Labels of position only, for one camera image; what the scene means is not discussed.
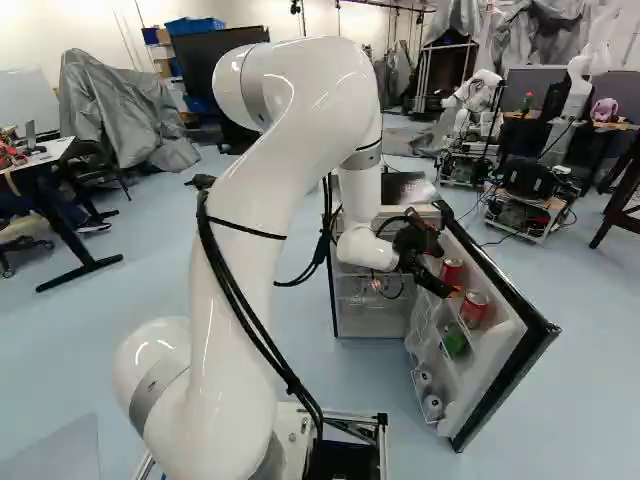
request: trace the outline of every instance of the pink stuffed toy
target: pink stuffed toy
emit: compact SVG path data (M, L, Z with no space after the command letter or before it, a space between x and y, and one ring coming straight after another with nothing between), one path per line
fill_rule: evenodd
M617 122L618 102L613 98L598 100L591 109L591 120L594 122Z

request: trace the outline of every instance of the blue storage bin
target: blue storage bin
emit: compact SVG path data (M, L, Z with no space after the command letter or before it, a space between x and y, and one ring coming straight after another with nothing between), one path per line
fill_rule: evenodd
M158 42L158 29L156 27L143 28L142 38L144 38L145 45L155 45Z
M187 17L179 18L164 24L169 32L169 35L186 35L189 32L189 19Z
M224 30L225 23L217 18L179 18L172 22L167 22L164 26L169 31L169 35L188 35L190 33L206 33L213 30Z

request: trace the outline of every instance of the robotic arm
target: robotic arm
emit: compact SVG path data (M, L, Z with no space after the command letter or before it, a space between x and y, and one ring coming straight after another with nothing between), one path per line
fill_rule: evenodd
M503 83L500 75L485 69L478 70L453 95L443 99L445 110L433 130L435 143L431 148L442 148L443 140L450 132L457 138L469 123L470 113L485 110L496 88Z
M401 268L441 296L455 291L417 261L438 251L415 216L394 243L373 234L380 207L380 107L369 59L344 38L304 38L228 52L216 99L262 135L210 189L206 214L219 250L268 330L275 268L297 204L342 164L347 262ZM171 480L247 480L268 457L276 414L273 369L250 342L196 237L191 320L159 319L121 345L114 384L122 408Z

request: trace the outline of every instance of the blue-gray floor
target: blue-gray floor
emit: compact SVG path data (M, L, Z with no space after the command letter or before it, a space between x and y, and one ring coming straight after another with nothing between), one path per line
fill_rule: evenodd
M123 263L35 295L37 283L75 266L59 246L49 257L31 254L15 278L0 282L0 459L96 412L102 478L130 478L143 446L116 405L111 360L136 325L187 314L195 193L182 183L194 172L219 174L231 161L212 150L204 157L182 174L145 179L133 187L132 203L118 192L101 202L122 213L87 245L96 256L123 253ZM387 161L433 171L426 160ZM476 199L453 189L443 195L458 212ZM598 250L587 248L607 198L580 200L579 222L544 246L508 239L488 250L563 333L462 455L422 425L401 342L334 340L324 270L296 289L275 289L274 336L323 406L389 412L395 480L637 476L640 240L614 228ZM308 262L320 205L313 194L298 209L280 278ZM479 241L502 235L473 215L464 223Z

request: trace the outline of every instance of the desk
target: desk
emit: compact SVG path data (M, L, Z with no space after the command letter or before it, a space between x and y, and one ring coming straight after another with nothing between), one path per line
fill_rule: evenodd
M33 155L29 162L21 166L13 166L0 170L0 174L12 173L20 170L31 169L31 175L28 176L30 182L29 197L40 210L42 215L49 221L51 229L60 236L60 238L69 246L69 249L80 260L82 265L74 270L60 275L48 282L45 282L36 287L36 292L44 292L51 288L67 283L71 280L79 278L96 270L100 270L108 265L120 262L123 259L122 255L114 255L111 257L102 258L99 260L94 259L89 251L86 249L82 241L78 238L75 232L67 225L65 220L60 216L58 211L49 205L46 196L42 193L40 185L42 183L41 173L48 166L56 163L64 155L69 148L69 145L73 142L75 137L65 137L57 140L50 140L48 142L39 143L38 145L47 148L44 153ZM92 216L99 215L93 208L93 211L89 211Z
M524 120L529 120L529 121L537 120L540 116L540 113L541 112L539 111L532 110L524 117ZM507 112L507 113L504 113L503 115L504 115L504 118L508 118L508 119L522 119L522 113L520 112ZM624 133L624 132L640 131L640 125L634 125L631 123L610 123L610 122L592 122L592 123L575 122L574 123L575 128L586 127L589 125L593 126L594 128L593 133L604 135L604 141L602 142L602 147L599 149L598 154L595 156L595 160L591 165L591 168L589 169L587 178L584 180L584 183L582 184L582 189L580 191L581 197L584 197L593 186L596 175L598 174L598 170L600 170L600 167L602 166L602 162L605 159L605 155L609 150L609 148L611 147L611 144L615 138L614 134L616 132Z

